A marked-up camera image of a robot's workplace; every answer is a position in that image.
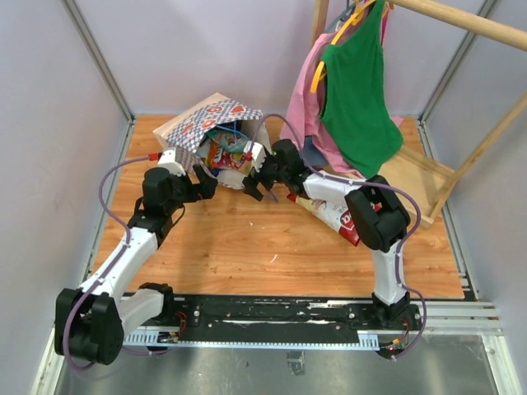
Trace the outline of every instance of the white wall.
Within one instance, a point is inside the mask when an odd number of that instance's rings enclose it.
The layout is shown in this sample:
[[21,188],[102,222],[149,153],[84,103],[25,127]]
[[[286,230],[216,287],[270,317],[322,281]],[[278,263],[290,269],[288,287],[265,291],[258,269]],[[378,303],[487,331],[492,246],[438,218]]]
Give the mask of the white wall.
[[[483,0],[440,0],[476,12]],[[220,91],[285,112],[309,52],[315,0],[77,0],[135,113],[174,113]],[[330,3],[330,22],[345,7]],[[386,36],[386,98],[419,115],[464,36],[397,7]]]
[[0,392],[27,394],[125,122],[60,1],[0,2],[0,53]]
[[[500,2],[492,19],[527,30],[527,2]],[[427,123],[439,160],[457,167],[527,91],[527,53],[479,38]],[[481,296],[493,301],[527,392],[527,111],[450,197]]]

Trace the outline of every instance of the wooden rod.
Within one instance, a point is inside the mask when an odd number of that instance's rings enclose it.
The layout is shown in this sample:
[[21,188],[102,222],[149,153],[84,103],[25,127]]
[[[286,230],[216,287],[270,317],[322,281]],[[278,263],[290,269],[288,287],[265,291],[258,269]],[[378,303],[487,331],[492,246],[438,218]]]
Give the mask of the wooden rod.
[[389,0],[389,2],[430,16],[438,21],[472,31],[477,35],[527,51],[527,32],[514,27],[490,21],[470,12],[461,11],[432,0]]
[[520,114],[527,109],[527,92],[516,102],[514,107],[498,122],[496,127],[474,148],[467,160],[450,176],[445,183],[445,190],[454,187],[454,185],[470,170],[472,165],[479,159],[483,153],[501,136],[503,132],[515,121]]
[[313,15],[313,29],[311,33],[311,45],[324,33],[326,19],[328,17],[329,0],[316,0],[315,14]]

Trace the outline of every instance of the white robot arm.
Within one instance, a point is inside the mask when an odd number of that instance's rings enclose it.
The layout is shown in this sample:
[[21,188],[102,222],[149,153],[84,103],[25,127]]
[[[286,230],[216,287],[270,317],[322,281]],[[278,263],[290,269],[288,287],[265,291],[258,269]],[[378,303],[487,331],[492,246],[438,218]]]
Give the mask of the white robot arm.
[[[345,178],[337,182],[334,176],[325,178],[324,172],[312,174],[301,163],[289,140],[275,143],[273,151],[273,156],[266,152],[263,164],[244,179],[244,192],[261,200],[262,195],[256,188],[258,183],[270,189],[279,182],[303,197],[347,206],[359,237],[373,255],[372,297],[379,306],[379,319],[390,321],[399,316],[409,304],[409,295],[398,283],[395,273],[395,248],[410,222],[400,201],[389,191],[353,185]],[[130,242],[127,244],[125,235],[93,276],[77,290],[63,290],[57,298],[55,350],[59,354],[63,353],[63,337],[68,336],[72,356],[108,365],[119,353],[124,338],[137,327],[149,319],[163,322],[174,317],[173,290],[166,284],[145,284],[132,297],[120,301],[139,268],[158,250],[177,223],[172,218],[176,211],[186,202],[213,197],[217,181],[199,165],[194,170],[199,184],[192,184],[175,160],[175,148],[169,148],[161,155],[158,166],[145,173],[143,196],[128,223]],[[378,176],[374,181],[385,183]],[[382,208],[375,211],[372,203],[380,203]],[[127,246],[126,250],[114,262],[123,245]],[[402,261],[399,278],[403,278]],[[92,291],[73,319],[70,332],[64,333],[72,307],[88,290]]]

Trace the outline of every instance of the wooden floor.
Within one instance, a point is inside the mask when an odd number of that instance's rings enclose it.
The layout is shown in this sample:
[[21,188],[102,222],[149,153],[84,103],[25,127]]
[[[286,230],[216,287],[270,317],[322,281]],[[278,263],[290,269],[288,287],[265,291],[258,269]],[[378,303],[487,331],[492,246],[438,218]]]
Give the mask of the wooden floor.
[[[152,130],[170,118],[139,117],[127,158],[159,151]],[[280,127],[280,122],[268,123],[272,141]],[[413,120],[405,120],[401,128],[406,143],[421,150]],[[154,165],[142,162],[124,168],[112,208],[126,221],[141,196],[143,174]],[[176,292],[370,296],[374,273],[369,250],[362,244],[353,247],[287,200],[282,185],[273,191],[279,203],[257,202],[242,192],[218,187],[214,199],[186,205],[183,220],[144,264],[129,290],[144,282],[159,282],[168,283]],[[122,228],[109,220],[96,268],[122,234]],[[463,297],[441,219],[407,242],[404,275],[407,283],[427,298]]]

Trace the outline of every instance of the snack bag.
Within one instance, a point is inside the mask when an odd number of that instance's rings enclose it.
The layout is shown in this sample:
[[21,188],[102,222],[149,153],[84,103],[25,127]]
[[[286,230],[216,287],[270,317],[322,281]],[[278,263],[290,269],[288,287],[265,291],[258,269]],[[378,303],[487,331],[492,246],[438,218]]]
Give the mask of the snack bag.
[[245,160],[245,154],[229,152],[213,140],[211,140],[210,144],[208,158],[205,160],[205,164],[209,169],[234,169],[245,175],[249,175],[251,161]]
[[288,194],[287,198],[304,207],[354,246],[359,244],[359,235],[355,230],[352,216],[346,207],[337,206],[324,200],[304,199],[292,193]]
[[241,133],[228,132],[227,130],[213,129],[206,133],[207,137],[217,142],[224,150],[229,152],[243,152],[249,141]]

